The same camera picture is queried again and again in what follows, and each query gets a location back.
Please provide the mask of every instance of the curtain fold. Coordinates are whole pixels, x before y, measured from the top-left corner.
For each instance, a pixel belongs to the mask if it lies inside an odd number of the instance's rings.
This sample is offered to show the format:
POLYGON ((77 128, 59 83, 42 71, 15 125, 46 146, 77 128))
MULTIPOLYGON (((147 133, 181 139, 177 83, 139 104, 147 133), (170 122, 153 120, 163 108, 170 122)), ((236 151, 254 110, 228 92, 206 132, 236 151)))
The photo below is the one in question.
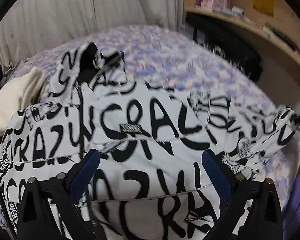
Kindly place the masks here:
POLYGON ((0 22, 4 72, 35 54, 101 29, 156 24, 177 30, 183 0, 18 0, 0 22))

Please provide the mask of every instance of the beige folded cloth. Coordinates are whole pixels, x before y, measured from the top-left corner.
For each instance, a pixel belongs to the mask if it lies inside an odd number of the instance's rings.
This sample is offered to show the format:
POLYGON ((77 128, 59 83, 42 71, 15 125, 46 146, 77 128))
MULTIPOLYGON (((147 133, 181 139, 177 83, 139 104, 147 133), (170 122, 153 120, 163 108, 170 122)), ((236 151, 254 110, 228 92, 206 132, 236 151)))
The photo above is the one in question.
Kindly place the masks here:
POLYGON ((34 100, 40 100, 38 94, 42 93, 46 84, 42 70, 34 67, 28 74, 14 78, 3 86, 0 90, 0 136, 16 111, 38 103, 34 100))

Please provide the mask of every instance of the silver bolt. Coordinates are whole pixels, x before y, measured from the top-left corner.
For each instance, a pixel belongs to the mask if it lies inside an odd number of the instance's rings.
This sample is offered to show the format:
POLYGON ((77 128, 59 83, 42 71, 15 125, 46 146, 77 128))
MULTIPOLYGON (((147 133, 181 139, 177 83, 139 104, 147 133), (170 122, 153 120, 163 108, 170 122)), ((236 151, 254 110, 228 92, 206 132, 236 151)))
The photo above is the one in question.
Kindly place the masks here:
POLYGON ((267 182, 268 184, 273 184, 273 180, 272 180, 271 178, 266 178, 266 182, 267 182))
POLYGON ((65 176, 66 176, 66 174, 65 174, 64 172, 60 172, 60 173, 57 175, 57 179, 63 179, 65 176))
POLYGON ((242 174, 237 174, 237 175, 236 175, 236 178, 237 178, 237 180, 239 180, 239 181, 242 181, 242 180, 245 179, 244 176, 243 176, 242 174))
POLYGON ((31 178, 28 179, 29 183, 34 183, 34 181, 35 181, 35 177, 31 177, 31 178))

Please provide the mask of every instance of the bedsheet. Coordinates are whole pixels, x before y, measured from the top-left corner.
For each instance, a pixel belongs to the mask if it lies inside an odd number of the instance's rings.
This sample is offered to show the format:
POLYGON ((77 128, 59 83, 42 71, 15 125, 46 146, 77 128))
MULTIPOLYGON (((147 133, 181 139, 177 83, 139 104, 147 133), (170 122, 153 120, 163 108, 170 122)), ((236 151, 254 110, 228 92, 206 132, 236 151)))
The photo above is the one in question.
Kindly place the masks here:
MULTIPOLYGON (((257 85, 221 57, 180 33, 149 25, 112 28, 43 51, 20 65, 10 80, 23 76, 34 66, 41 68, 49 79, 65 52, 88 42, 94 42, 103 54, 123 50, 128 80, 145 80, 179 89, 223 89, 237 103, 256 106, 266 114, 275 109, 275 105, 257 85)), ((260 181, 266 177, 274 180, 282 209, 289 198, 299 165, 300 139, 294 136, 257 176, 260 181)))

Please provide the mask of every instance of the mattress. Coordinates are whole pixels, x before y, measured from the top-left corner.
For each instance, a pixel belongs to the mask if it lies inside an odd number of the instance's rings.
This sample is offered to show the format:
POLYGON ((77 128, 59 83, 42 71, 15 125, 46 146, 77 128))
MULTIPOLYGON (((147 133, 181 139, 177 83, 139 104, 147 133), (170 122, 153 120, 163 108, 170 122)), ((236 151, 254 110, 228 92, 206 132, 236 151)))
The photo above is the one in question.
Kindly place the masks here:
MULTIPOLYGON (((41 68, 50 79, 65 52, 90 42, 94 42, 103 54, 124 51, 128 80, 145 80, 179 89, 216 88, 224 90, 236 103, 258 107, 265 114, 275 109, 256 84, 221 57, 180 33, 149 25, 112 28, 43 51, 20 65, 10 80, 23 76, 34 66, 41 68)), ((300 139, 295 136, 257 176, 260 181, 266 177, 274 180, 282 209, 289 198, 299 164, 300 139)))

